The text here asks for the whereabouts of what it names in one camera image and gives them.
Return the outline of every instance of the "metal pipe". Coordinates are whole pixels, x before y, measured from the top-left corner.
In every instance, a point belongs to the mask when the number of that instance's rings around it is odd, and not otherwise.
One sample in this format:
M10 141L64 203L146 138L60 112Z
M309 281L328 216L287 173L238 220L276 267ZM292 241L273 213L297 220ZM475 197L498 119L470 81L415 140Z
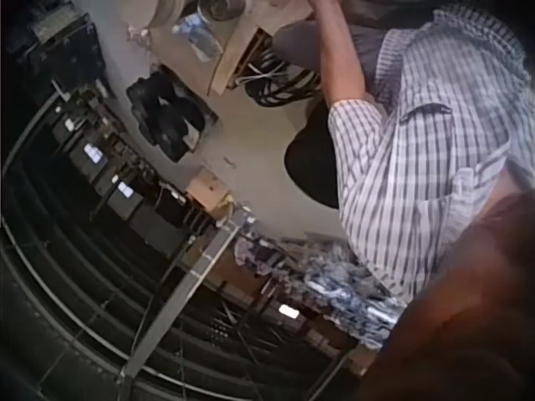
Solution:
M230 241L246 223L249 212L238 209L211 240L210 245L195 263L193 268L182 278L175 291L167 300L154 322L147 329L139 346L130 356L121 370L121 377L135 378L145 365L149 356L154 352L160 340L169 331L171 325L184 309L184 306L201 285L206 275L214 267L217 260L227 248Z
M47 113L48 109L52 107L52 105L58 100L58 98L59 94L57 92L54 92L53 95L50 96L48 100L41 106L41 109L39 109L38 112L32 117L28 125L26 125L26 128L18 137L17 142L15 142L15 145L9 152L9 155L2 166L2 178L8 172L8 169L15 160L17 153L20 151L20 148L24 145L30 134L33 132L33 129L35 128L37 123L43 118L43 116Z

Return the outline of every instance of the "metal rail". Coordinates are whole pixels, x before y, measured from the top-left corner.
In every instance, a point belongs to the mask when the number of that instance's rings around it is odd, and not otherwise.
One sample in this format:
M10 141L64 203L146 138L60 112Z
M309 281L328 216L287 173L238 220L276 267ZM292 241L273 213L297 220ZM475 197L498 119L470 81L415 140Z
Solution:
M237 209L229 221L225 223L211 240L208 248L178 284L165 306L148 328L139 346L121 370L121 376L123 378L135 378L137 376L160 340L169 331L175 319L184 309L191 296L201 285L208 272L214 267L217 259L219 259L230 241L236 236L249 217L250 214L248 211Z

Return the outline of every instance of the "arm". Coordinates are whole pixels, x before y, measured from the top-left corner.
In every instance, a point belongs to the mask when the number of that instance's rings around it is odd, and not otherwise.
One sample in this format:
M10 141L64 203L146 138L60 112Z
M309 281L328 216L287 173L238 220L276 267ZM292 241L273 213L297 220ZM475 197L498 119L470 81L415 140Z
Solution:
M364 75L339 0L309 0L319 25L322 85L327 105L362 99Z

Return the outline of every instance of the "equipment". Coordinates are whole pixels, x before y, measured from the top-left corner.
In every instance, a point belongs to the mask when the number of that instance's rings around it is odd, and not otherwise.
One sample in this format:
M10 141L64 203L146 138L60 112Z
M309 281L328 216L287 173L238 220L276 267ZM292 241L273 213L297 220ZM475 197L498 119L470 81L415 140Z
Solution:
M186 88L177 88L162 70L138 79L126 94L141 134L174 162L195 149L201 133L217 118Z

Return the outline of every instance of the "blurry skin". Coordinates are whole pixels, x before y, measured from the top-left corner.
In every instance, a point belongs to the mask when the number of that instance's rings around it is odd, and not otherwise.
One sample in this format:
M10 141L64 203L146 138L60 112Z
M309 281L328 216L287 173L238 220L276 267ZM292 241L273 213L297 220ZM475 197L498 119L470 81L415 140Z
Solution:
M494 194L493 207L452 247L364 377L359 399L400 401L409 390L414 399L425 386L423 399L461 399L451 394L466 388L489 392L479 399L523 399L517 393L535 368L535 196L516 192L498 201Z

